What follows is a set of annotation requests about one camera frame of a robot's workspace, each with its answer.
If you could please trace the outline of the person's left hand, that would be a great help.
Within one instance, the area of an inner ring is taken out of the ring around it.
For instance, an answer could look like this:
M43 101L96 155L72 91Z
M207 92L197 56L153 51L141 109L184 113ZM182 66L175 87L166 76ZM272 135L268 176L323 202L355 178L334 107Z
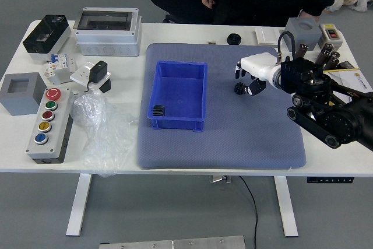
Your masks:
M320 20L320 16L313 16L307 12L305 12L304 10L302 10L299 15L298 15L299 18L310 18L310 19L313 19L314 21L318 22Z

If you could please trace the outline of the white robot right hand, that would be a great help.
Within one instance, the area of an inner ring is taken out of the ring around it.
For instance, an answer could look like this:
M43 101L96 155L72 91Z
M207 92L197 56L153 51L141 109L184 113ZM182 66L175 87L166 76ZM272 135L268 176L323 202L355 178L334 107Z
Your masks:
M237 83L234 87L235 94L247 93L251 96L257 95L266 89L266 82L277 89L281 89L281 66L277 58L264 52L241 58L235 66L235 78L244 77L250 74L252 82L250 85Z

